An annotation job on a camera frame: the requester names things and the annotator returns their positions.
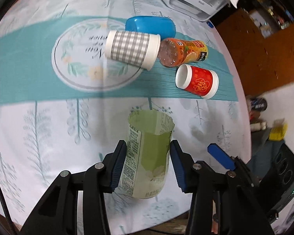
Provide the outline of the green label plastic cup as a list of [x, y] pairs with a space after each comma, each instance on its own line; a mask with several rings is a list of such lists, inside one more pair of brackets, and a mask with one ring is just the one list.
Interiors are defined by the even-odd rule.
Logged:
[[156, 110], [136, 110], [128, 116], [126, 159], [120, 187], [133, 198], [157, 196], [169, 166], [173, 119]]

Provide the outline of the red white paper cup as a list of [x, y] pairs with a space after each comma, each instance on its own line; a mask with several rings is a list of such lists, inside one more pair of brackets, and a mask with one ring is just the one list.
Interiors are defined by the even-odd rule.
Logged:
[[203, 99], [211, 99], [218, 90], [219, 77], [215, 71], [182, 64], [177, 69], [175, 84], [179, 89]]

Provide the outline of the grey checked paper cup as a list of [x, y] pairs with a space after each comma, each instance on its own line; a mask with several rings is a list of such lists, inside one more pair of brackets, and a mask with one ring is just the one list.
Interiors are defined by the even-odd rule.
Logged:
[[134, 65], [150, 71], [160, 49], [158, 34], [111, 30], [105, 42], [107, 59]]

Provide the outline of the blue plastic cup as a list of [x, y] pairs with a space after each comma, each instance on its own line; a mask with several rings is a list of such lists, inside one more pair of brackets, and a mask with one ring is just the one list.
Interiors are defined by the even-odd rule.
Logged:
[[176, 27], [170, 18], [159, 16], [134, 16], [126, 20], [126, 31], [159, 35], [161, 40], [174, 38]]

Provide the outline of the wooden shelf cabinet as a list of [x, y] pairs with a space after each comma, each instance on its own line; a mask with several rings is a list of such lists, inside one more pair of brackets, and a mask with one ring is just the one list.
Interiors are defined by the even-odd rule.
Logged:
[[239, 0], [211, 22], [236, 66], [244, 93], [294, 82], [294, 0]]

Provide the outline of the small blue bottle cap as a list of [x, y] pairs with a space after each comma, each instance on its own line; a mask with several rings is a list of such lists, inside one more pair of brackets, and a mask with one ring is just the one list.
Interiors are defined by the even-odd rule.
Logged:
[[213, 25], [210, 21], [207, 21], [207, 25], [208, 25], [210, 28], [214, 28], [214, 25]]

